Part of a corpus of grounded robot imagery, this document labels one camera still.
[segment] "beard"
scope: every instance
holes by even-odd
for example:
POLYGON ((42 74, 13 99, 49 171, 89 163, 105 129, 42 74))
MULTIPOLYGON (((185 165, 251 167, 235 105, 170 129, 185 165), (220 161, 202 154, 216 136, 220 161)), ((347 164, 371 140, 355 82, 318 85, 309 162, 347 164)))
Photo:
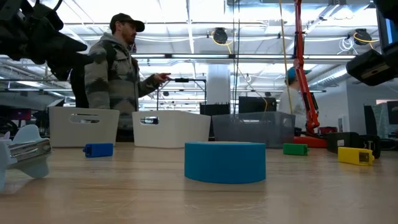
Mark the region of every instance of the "beard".
POLYGON ((135 39, 136 39, 136 36, 135 36, 135 35, 134 35, 134 36, 131 36, 131 35, 125 33, 125 32, 122 32, 122 36, 123 36, 124 41, 125 41, 128 45, 133 45, 133 44, 134 44, 134 41, 135 41, 135 39))

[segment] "bin handle hole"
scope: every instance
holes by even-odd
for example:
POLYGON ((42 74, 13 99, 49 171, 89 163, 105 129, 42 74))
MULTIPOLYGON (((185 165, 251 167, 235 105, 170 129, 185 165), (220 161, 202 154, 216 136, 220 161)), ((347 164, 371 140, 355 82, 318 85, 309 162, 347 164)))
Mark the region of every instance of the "bin handle hole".
POLYGON ((159 117, 157 116, 148 116, 145 118, 141 118, 139 122, 143 125, 158 125, 159 124, 159 117))
POLYGON ((100 116, 96 114, 71 114, 69 121, 75 124, 96 124, 100 122, 100 116))

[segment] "man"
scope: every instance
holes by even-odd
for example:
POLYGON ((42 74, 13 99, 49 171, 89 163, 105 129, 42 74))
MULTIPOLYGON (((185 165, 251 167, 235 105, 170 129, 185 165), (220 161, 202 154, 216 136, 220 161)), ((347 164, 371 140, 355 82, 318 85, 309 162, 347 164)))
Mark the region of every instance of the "man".
MULTIPOLYGON (((304 71, 304 74, 308 74, 310 72, 311 72, 310 70, 306 70, 304 71)), ((297 80, 296 72, 293 67, 287 71, 286 75, 287 75, 287 80, 285 80, 285 82, 288 82, 287 84, 289 86, 290 99, 292 102, 292 112, 293 115, 296 116, 295 127, 301 128, 302 131, 305 131, 306 130, 305 125, 307 123, 307 115, 305 112, 303 98, 301 96, 301 93, 299 92, 300 83, 297 80)), ((289 95, 287 93, 287 88, 280 96, 278 111, 290 114, 290 103, 289 103, 289 95)))
POLYGON ((112 17, 109 26, 112 34, 105 33, 89 52, 95 62, 85 67, 87 100, 90 108, 119 110, 117 141, 133 141, 131 113, 138 111, 138 98, 156 90, 170 74, 156 73, 140 82, 138 63, 131 57, 130 46, 134 45, 137 32, 144 31, 144 23, 120 13, 112 17), (115 51, 110 67, 105 42, 115 51))

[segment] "blue cylinder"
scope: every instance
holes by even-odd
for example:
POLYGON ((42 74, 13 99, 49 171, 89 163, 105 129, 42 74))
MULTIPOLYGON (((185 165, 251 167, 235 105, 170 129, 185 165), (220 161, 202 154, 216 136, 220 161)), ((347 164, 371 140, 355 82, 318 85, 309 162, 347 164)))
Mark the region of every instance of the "blue cylinder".
POLYGON ((185 177, 218 184, 266 179, 266 145, 245 142, 185 143, 185 177))

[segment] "white pillar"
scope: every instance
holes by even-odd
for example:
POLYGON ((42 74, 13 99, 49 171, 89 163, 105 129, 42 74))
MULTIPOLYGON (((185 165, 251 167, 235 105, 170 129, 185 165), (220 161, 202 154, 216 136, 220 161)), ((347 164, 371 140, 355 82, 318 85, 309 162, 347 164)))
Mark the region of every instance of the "white pillar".
POLYGON ((210 64, 207 73, 207 104, 231 101, 231 77, 229 64, 210 64))

